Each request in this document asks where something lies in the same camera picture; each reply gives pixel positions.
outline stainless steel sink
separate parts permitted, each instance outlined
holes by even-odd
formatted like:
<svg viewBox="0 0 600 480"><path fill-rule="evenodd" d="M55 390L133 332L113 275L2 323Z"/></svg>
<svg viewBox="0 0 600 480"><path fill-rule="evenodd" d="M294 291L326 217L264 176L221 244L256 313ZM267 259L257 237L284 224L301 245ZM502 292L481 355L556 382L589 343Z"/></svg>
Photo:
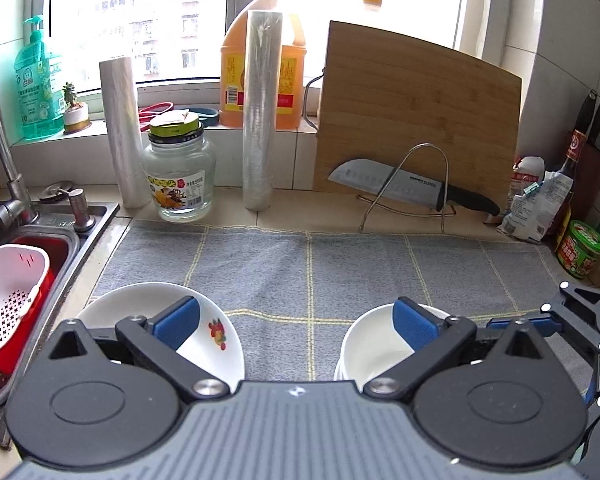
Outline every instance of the stainless steel sink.
<svg viewBox="0 0 600 480"><path fill-rule="evenodd" d="M96 222L93 228L81 234L76 234L74 231L74 215L68 204L34 203L34 207L40 213L39 218L32 224L22 226L14 224L6 231L0 230L0 245L23 243L45 249L49 254L56 278L13 374L10 376L0 375L1 447L8 446L10 440L3 418L3 404L11 389L22 377L29 362L48 337L71 284L96 241L114 217L119 205L117 203L90 203L89 213L95 217Z"/></svg>

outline plastic bag roll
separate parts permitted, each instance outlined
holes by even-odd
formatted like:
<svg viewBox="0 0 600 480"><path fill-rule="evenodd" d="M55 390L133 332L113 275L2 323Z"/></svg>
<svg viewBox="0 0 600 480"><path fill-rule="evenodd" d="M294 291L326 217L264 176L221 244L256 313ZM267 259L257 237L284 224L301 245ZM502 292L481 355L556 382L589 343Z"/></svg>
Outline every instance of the plastic bag roll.
<svg viewBox="0 0 600 480"><path fill-rule="evenodd" d="M107 137L122 203L142 207L151 199L140 165L142 143L138 119L138 95L131 58L115 57L100 62L102 105Z"/></svg>
<svg viewBox="0 0 600 480"><path fill-rule="evenodd" d="M244 59L242 202L264 211L273 191L272 140L276 131L282 56L282 12L250 10Z"/></svg>

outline wooden cutting board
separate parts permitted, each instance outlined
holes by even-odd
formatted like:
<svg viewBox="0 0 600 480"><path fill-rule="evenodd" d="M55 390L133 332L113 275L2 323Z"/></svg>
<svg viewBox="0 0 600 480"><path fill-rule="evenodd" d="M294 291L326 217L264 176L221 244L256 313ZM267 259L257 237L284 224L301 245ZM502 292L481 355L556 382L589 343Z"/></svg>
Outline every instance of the wooden cutting board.
<svg viewBox="0 0 600 480"><path fill-rule="evenodd" d="M518 138L520 78L410 36L331 22L320 104L314 190L356 192L327 180L352 158L394 166L432 142L449 182L506 202ZM404 169L444 180L432 148Z"/></svg>

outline faucet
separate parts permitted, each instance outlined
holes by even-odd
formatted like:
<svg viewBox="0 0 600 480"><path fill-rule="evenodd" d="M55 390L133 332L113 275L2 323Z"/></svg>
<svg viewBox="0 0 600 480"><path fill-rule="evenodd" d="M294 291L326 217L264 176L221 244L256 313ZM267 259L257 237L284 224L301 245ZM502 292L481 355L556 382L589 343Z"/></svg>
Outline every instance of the faucet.
<svg viewBox="0 0 600 480"><path fill-rule="evenodd" d="M9 150L7 137L4 135L2 121L0 120L0 160L7 175L7 188L11 199L0 206L0 229L6 230L16 220L21 224L31 224L38 219L38 212L33 207L29 190L24 184L22 175L18 173L13 157Z"/></svg>

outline bowl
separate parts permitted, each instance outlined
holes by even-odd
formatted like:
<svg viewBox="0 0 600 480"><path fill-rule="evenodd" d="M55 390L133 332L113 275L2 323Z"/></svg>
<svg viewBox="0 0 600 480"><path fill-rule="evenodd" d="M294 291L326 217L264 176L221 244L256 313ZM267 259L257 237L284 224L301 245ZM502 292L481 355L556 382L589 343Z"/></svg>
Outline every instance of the bowl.
<svg viewBox="0 0 600 480"><path fill-rule="evenodd" d="M123 286L93 301L77 318L87 328L113 327L127 316L153 317L184 296L198 300L200 323L178 348L178 354L227 383L234 392L244 379L240 338L220 307L192 288L161 282Z"/></svg>
<svg viewBox="0 0 600 480"><path fill-rule="evenodd" d="M440 319L448 316L433 306L421 306ZM342 340L334 380L354 380L362 391L371 379L413 354L413 349L394 330L393 308L393 303L377 306L349 327Z"/></svg>

